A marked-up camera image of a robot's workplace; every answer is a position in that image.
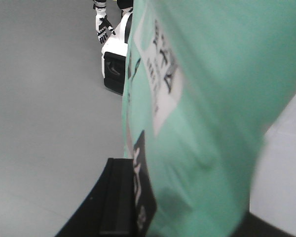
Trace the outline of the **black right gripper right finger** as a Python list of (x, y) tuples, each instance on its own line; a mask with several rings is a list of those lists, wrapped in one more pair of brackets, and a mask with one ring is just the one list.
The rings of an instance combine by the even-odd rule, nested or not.
[(296, 237), (247, 211), (236, 229), (237, 237)]

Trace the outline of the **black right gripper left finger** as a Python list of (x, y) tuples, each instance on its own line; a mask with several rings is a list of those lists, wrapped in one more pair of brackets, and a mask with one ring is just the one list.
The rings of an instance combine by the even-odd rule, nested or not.
[(134, 237), (133, 161), (109, 158), (85, 200), (58, 237)]

